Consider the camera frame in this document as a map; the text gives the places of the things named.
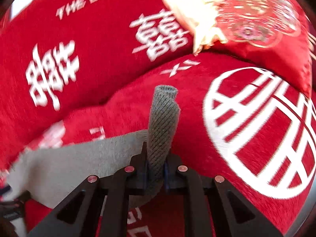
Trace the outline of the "grey knit sweater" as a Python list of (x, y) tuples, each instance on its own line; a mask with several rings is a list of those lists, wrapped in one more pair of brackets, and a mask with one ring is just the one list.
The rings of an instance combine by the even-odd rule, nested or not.
[(22, 153), (9, 170), (7, 183), (12, 192), (5, 199), (28, 190), (36, 201), (54, 208), (91, 174), (106, 177), (127, 166), (132, 156), (140, 154), (142, 144), (146, 142), (149, 183), (145, 197), (131, 198), (129, 206), (136, 208), (147, 203), (163, 184), (163, 165), (180, 114), (175, 101), (177, 93), (178, 90), (172, 86), (155, 87), (147, 130), (58, 149)]

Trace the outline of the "red wedding bed quilt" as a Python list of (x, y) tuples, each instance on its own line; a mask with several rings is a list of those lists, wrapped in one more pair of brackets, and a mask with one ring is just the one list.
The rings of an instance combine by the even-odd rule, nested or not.
[[(28, 190), (5, 199), (22, 153), (147, 130), (159, 85), (178, 90), (168, 155), (228, 180), (282, 236), (315, 236), (315, 14), (296, 1), (309, 21), (310, 97), (212, 46), (195, 56), (162, 0), (32, 1), (1, 29), (1, 236), (28, 236), (56, 207)], [(162, 176), (150, 201), (129, 206), (126, 236), (185, 236), (165, 163)]]

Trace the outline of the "red embroidered cushion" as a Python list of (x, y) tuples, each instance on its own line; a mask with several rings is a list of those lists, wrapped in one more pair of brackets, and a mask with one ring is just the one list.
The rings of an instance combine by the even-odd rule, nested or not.
[(309, 21), (296, 0), (224, 0), (216, 25), (228, 42), (212, 49), (268, 69), (311, 96)]

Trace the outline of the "cream fringed pillow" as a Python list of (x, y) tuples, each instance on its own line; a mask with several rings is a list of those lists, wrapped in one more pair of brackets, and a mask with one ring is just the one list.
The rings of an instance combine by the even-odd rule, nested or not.
[(176, 20), (193, 36), (193, 54), (228, 39), (216, 26), (219, 8), (224, 0), (162, 0)]

